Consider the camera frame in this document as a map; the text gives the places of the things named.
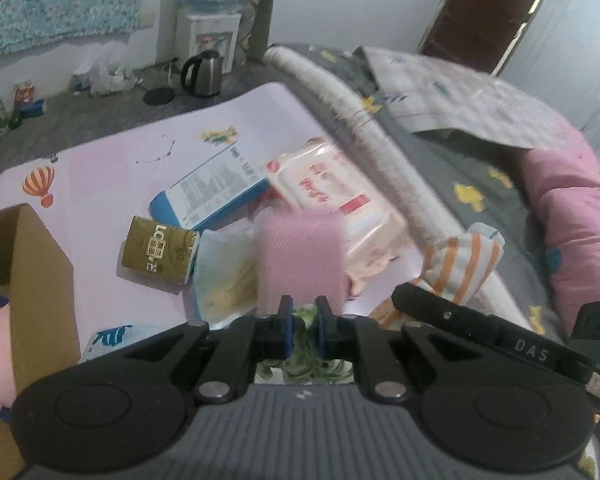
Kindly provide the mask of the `green floral cloth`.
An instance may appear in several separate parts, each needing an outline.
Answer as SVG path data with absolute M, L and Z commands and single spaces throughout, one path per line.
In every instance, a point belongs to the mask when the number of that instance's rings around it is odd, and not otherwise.
M 353 366 L 348 361 L 327 361 L 318 355 L 317 306 L 294 308 L 294 341 L 288 359 L 261 361 L 256 382 L 283 385 L 339 385 L 353 382 Z

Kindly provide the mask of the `pink mesh sponge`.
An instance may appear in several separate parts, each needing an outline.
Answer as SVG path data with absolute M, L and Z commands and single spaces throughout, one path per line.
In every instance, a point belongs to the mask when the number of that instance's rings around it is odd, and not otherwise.
M 329 210 L 275 211 L 257 228 L 258 311 L 273 313 L 283 296 L 296 306 L 327 298 L 336 313 L 348 300 L 342 215 Z

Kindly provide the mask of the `orange striped cloth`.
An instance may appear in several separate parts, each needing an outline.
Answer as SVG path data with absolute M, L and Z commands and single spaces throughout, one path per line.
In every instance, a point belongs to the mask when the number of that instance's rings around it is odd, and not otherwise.
M 425 249 L 419 276 L 408 282 L 453 304 L 467 306 L 504 254 L 501 232 L 482 222 Z

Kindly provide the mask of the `pink wet wipes pack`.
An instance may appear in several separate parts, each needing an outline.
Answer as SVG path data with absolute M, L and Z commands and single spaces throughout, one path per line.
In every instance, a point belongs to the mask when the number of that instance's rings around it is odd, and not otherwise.
M 312 139 L 300 150 L 264 166 L 274 190 L 299 210 L 329 210 L 342 215 L 344 270 L 351 297 L 411 244 L 407 221 L 344 151 Z

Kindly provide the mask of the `white plastic waste bag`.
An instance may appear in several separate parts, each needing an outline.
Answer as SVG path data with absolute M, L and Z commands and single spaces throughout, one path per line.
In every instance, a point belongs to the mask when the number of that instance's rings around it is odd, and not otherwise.
M 81 362 L 91 361 L 183 324 L 201 320 L 223 327 L 256 306 L 256 230 L 206 231 L 186 285 L 117 266 L 80 278 Z

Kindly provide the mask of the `white striped blanket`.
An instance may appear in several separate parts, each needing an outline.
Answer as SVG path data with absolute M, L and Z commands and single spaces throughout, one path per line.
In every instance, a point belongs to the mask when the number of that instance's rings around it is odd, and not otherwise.
M 455 131 L 404 132 L 356 53 L 293 44 L 269 48 L 264 59 L 404 215 L 418 248 L 474 222 L 500 230 L 504 257 L 470 305 L 529 327 L 537 302 L 531 295 L 536 273 L 528 260 L 528 211 L 498 163 L 498 148 Z

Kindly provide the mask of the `gold tea box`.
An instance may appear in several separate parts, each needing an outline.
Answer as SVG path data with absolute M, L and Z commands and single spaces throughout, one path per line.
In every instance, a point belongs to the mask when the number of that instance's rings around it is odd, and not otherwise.
M 193 274 L 199 235 L 134 216 L 123 244 L 121 265 L 165 282 L 186 285 Z

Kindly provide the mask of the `pink pillow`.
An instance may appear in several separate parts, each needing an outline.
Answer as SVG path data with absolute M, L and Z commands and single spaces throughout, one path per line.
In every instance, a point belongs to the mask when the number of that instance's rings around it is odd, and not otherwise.
M 580 309 L 600 301 L 600 161 L 574 130 L 559 148 L 523 152 L 518 167 L 544 228 L 554 309 L 570 333 Z

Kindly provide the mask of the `blue white carton box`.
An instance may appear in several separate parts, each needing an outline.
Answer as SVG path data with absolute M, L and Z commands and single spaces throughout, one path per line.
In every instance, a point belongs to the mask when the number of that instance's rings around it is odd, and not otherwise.
M 267 190 L 262 170 L 234 143 L 156 195 L 149 212 L 168 226 L 201 231 Z

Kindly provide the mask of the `dark grey star quilt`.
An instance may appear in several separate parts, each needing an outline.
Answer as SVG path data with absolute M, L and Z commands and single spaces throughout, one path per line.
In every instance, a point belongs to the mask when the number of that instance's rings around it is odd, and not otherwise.
M 485 224 L 500 261 L 469 305 L 548 339 L 600 301 L 600 160 L 582 134 L 506 82 L 435 58 L 276 47 L 329 134 L 399 209 L 423 252 Z

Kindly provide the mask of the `brown cardboard box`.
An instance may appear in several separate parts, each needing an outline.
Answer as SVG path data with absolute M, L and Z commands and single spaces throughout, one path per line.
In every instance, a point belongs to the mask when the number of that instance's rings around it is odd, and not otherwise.
M 78 362 L 73 266 L 28 204 L 0 210 L 0 296 L 10 309 L 16 396 Z M 22 466 L 0 417 L 0 479 L 12 478 Z

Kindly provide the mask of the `plaid grey sheet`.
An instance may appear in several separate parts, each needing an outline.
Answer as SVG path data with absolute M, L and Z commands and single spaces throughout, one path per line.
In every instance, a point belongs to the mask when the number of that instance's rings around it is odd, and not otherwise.
M 458 130 L 522 150 L 574 148 L 582 134 L 505 80 L 430 56 L 360 47 L 391 116 L 408 132 Z

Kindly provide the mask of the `steel electric kettle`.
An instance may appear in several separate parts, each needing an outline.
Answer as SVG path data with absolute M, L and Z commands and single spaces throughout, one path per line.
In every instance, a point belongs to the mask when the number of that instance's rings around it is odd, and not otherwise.
M 181 68 L 181 87 L 197 98 L 213 98 L 221 92 L 224 58 L 217 50 L 204 50 Z

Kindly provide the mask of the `white water dispenser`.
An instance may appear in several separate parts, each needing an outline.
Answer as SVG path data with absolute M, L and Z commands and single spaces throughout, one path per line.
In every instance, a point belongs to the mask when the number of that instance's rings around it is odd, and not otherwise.
M 223 60 L 223 74 L 234 64 L 240 14 L 195 14 L 189 8 L 178 10 L 174 58 L 176 66 L 205 50 L 218 51 Z

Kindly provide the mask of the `brown wooden door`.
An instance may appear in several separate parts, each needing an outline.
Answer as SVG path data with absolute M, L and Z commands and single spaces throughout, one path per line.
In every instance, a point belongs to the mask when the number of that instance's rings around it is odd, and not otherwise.
M 541 1 L 442 0 L 418 52 L 496 75 Z

